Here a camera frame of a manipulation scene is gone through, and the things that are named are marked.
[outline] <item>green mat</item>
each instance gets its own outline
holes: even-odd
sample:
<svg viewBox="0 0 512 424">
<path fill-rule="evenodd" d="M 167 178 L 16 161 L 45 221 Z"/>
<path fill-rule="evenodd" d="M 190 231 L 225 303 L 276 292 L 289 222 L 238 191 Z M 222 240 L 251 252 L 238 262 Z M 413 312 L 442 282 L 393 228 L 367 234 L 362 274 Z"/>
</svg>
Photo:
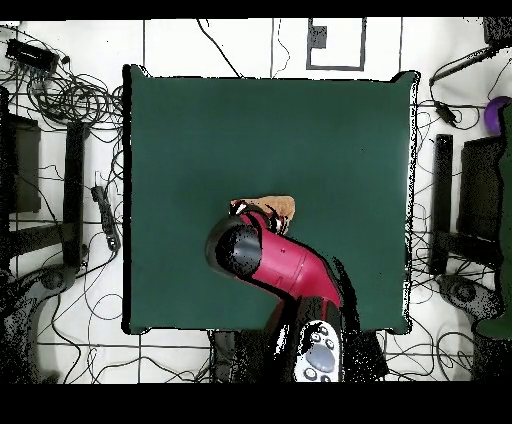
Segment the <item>green mat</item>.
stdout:
<svg viewBox="0 0 512 424">
<path fill-rule="evenodd" d="M 205 241 L 231 199 L 288 194 L 296 201 L 288 235 L 343 262 L 363 329 L 408 331 L 404 239 L 419 74 L 151 78 L 127 66 L 123 77 L 132 161 L 124 328 L 263 328 L 278 299 L 212 271 Z"/>
</svg>

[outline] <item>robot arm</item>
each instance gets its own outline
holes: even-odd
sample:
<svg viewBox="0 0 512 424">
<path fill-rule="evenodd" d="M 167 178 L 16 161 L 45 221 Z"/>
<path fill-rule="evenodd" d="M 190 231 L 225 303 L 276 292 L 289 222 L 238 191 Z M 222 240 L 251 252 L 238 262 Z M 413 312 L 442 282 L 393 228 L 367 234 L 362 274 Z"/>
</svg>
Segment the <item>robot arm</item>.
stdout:
<svg viewBox="0 0 512 424">
<path fill-rule="evenodd" d="M 275 214 L 237 206 L 210 233 L 208 263 L 295 300 L 293 322 L 284 326 L 286 381 L 341 381 L 341 294 L 332 271 L 307 246 L 285 238 Z"/>
</svg>

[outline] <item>metal stand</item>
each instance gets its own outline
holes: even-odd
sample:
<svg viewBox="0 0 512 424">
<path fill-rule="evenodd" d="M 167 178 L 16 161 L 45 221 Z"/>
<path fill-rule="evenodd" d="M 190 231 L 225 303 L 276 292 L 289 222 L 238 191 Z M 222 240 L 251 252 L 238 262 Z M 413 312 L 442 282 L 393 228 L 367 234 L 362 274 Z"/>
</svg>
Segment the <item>metal stand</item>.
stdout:
<svg viewBox="0 0 512 424">
<path fill-rule="evenodd" d="M 42 383 L 36 362 L 37 318 L 43 303 L 75 282 L 86 247 L 82 245 L 84 141 L 82 122 L 68 124 L 64 176 L 64 222 L 9 231 L 14 196 L 12 148 L 8 136 L 8 91 L 0 87 L 0 382 Z M 10 259 L 62 243 L 63 264 L 9 281 Z"/>
</svg>

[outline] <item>small orange object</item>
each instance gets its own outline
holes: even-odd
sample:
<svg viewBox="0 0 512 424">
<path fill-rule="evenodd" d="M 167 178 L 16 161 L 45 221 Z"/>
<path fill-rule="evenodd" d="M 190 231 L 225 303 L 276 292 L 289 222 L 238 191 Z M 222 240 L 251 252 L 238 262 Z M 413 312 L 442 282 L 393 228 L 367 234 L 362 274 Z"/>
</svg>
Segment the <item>small orange object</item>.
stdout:
<svg viewBox="0 0 512 424">
<path fill-rule="evenodd" d="M 264 212 L 271 214 L 273 208 L 279 216 L 286 217 L 288 225 L 295 214 L 295 200 L 291 196 L 265 196 L 258 199 L 236 199 L 231 204 L 243 200 L 249 205 L 255 205 L 263 209 Z"/>
</svg>

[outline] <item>purple object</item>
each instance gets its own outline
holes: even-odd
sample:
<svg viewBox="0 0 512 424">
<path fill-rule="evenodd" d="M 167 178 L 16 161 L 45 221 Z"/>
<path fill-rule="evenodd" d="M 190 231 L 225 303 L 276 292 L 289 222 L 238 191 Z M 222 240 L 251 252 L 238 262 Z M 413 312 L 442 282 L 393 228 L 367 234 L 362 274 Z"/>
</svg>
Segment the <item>purple object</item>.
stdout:
<svg viewBox="0 0 512 424">
<path fill-rule="evenodd" d="M 500 118 L 498 111 L 503 106 L 512 103 L 512 98 L 507 96 L 499 96 L 492 99 L 484 110 L 484 122 L 487 131 L 491 135 L 498 136 L 501 134 Z"/>
</svg>

